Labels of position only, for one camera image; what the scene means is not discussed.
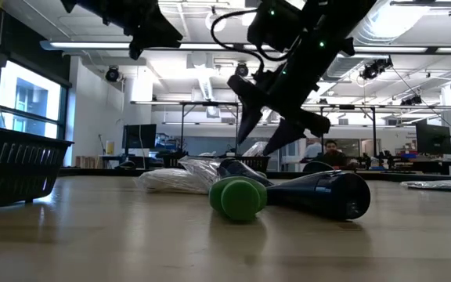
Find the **black computer monitor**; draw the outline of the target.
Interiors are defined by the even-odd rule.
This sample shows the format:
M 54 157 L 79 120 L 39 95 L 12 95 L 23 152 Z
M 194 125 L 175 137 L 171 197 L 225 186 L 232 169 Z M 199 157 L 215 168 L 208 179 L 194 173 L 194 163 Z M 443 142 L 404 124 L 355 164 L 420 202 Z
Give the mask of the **black computer monitor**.
M 130 149 L 140 149 L 142 155 L 147 156 L 146 150 L 156 145 L 156 124 L 125 125 L 123 127 L 122 148 L 124 156 L 129 155 Z
M 449 127 L 416 123 L 417 151 L 422 154 L 451 154 Z

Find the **wooden boxes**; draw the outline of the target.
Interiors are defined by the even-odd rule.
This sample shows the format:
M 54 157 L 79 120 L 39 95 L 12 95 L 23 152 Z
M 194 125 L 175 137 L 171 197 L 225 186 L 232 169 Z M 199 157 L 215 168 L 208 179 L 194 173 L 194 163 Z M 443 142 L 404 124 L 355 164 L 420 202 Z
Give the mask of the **wooden boxes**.
M 75 166 L 83 169 L 101 169 L 103 168 L 103 161 L 100 157 L 76 156 Z

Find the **black plastic slotted basket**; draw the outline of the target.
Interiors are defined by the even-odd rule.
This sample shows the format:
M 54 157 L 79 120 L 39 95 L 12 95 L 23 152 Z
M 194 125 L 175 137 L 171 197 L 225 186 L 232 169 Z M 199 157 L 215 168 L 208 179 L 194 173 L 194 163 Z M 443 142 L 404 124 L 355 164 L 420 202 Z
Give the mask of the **black plastic slotted basket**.
M 181 168 L 184 167 L 179 163 L 179 160 L 185 157 L 185 154 L 165 154 L 161 158 L 163 160 L 164 168 Z
M 267 172 L 269 165 L 269 156 L 245 157 L 244 164 L 258 172 Z
M 50 195 L 71 145 L 0 128 L 0 206 Z

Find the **overhead LED light bar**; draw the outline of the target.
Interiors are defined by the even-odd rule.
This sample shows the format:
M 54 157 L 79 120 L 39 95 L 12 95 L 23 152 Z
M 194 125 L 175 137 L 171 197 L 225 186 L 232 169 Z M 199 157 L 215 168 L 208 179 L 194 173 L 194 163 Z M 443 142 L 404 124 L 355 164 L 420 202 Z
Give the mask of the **overhead LED light bar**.
M 51 42 L 41 41 L 40 45 L 45 50 L 128 50 L 129 42 Z M 182 50 L 223 50 L 216 43 L 182 43 Z M 425 54 L 451 56 L 451 46 L 401 46 L 401 45 L 355 45 L 357 53 L 385 53 L 385 54 Z

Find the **black background robot arms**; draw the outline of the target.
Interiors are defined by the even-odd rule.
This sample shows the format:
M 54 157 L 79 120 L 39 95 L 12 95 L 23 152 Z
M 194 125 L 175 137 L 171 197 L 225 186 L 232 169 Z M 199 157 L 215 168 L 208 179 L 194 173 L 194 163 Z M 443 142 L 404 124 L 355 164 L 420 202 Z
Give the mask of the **black background robot arms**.
M 381 151 L 376 157 L 363 153 L 348 163 L 352 168 L 362 170 L 389 170 L 395 167 L 395 161 L 389 150 Z

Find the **person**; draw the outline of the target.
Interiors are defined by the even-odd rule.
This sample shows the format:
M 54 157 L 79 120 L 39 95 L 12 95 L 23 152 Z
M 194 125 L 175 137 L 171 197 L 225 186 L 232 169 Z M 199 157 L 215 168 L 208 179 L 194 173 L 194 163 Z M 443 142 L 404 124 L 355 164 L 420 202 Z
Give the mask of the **person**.
M 317 156 L 315 161 L 323 162 L 331 167 L 343 168 L 348 165 L 347 156 L 338 150 L 337 143 L 331 139 L 325 142 L 325 153 Z

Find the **black item in clear bag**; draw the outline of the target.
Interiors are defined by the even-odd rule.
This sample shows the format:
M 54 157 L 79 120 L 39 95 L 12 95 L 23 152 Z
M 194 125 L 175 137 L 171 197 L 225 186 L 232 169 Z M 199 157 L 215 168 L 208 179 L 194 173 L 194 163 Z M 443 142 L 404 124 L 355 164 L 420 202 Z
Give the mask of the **black item in clear bag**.
M 242 180 L 252 180 L 260 183 L 265 187 L 275 185 L 275 183 L 267 179 L 262 173 L 254 171 L 249 166 L 234 158 L 226 158 L 223 160 L 217 168 L 217 173 L 221 179 L 239 177 Z

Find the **black metal stand frame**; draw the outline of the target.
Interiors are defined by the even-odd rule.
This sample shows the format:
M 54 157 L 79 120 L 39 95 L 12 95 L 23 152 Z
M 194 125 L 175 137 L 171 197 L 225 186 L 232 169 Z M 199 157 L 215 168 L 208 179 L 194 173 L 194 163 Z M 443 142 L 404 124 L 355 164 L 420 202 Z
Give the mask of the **black metal stand frame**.
M 373 131 L 373 155 L 377 157 L 377 108 L 378 105 L 353 105 L 353 104 L 317 104 L 319 108 L 319 113 L 323 115 L 326 108 L 332 110 L 339 110 L 344 112 L 349 112 L 352 110 L 361 110 L 365 116 L 367 116 L 372 121 L 372 131 Z
M 190 113 L 196 106 L 202 107 L 224 107 L 226 108 L 234 117 L 234 122 L 205 122 L 204 125 L 208 126 L 234 126 L 235 127 L 235 146 L 234 154 L 237 154 L 238 150 L 238 129 L 239 129 L 239 113 L 242 107 L 241 103 L 238 102 L 225 102 L 225 101 L 182 101 L 179 102 L 182 107 L 181 121 L 180 121 L 180 151 L 183 151 L 184 142 L 184 127 L 185 127 L 185 117 Z

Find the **dark blue toiletry tube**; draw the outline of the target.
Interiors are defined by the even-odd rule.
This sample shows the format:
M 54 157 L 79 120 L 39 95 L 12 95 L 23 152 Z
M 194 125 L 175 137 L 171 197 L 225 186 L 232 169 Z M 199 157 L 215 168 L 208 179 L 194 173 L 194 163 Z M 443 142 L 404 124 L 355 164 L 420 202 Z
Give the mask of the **dark blue toiletry tube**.
M 366 214 L 371 194 L 366 181 L 351 172 L 327 171 L 305 175 L 266 188 L 267 204 L 294 208 L 335 220 Z

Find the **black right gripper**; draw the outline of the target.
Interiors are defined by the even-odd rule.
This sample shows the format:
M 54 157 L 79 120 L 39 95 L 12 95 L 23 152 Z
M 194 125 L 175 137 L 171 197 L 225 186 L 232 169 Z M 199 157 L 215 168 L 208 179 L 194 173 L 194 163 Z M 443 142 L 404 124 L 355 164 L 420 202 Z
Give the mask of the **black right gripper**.
M 265 156 L 305 138 L 305 130 L 317 137 L 327 134 L 330 130 L 330 120 L 302 108 L 308 95 L 319 90 L 317 82 L 321 75 L 320 72 L 309 70 L 292 74 L 285 70 L 266 71 L 257 76 L 255 83 L 232 75 L 227 85 L 242 103 L 238 143 L 241 144 L 257 126 L 263 116 L 264 107 L 282 117 L 279 126 L 265 145 L 262 152 Z

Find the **large window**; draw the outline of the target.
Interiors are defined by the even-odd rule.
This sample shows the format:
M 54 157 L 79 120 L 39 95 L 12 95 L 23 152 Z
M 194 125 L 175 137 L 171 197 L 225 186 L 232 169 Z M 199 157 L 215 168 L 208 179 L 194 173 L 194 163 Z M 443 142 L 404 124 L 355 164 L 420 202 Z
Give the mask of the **large window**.
M 57 139 L 66 89 L 14 62 L 0 68 L 0 128 Z

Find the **green Pert shampoo bottle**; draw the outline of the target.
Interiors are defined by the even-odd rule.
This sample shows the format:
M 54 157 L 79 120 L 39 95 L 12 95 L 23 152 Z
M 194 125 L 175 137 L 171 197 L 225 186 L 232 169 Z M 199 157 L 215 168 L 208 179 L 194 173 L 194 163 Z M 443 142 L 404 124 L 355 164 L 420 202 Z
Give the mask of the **green Pert shampoo bottle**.
M 251 222 L 266 206 L 266 187 L 244 176 L 230 176 L 214 183 L 209 204 L 222 217 L 233 222 Z

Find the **silver ventilation duct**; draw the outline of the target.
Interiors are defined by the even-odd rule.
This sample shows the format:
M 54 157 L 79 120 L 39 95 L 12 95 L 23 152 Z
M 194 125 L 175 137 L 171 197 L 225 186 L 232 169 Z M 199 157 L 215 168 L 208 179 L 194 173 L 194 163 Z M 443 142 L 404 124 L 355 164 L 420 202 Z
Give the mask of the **silver ventilation duct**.
M 356 54 L 338 54 L 324 78 L 336 81 L 364 63 L 389 59 L 391 51 L 386 51 L 388 46 L 409 31 L 429 10 L 427 7 L 391 5 L 391 2 L 402 1 L 409 0 L 377 0 L 350 34 L 354 38 Z

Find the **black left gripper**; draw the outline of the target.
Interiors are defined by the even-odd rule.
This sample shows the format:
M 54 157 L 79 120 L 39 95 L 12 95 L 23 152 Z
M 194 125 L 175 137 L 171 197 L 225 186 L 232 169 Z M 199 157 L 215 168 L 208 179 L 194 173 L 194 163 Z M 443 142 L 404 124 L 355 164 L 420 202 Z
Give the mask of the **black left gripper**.
M 179 47 L 182 34 L 165 18 L 156 17 L 156 0 L 61 0 L 71 13 L 80 6 L 99 16 L 104 25 L 114 24 L 133 39 L 128 55 L 137 60 L 142 48 Z

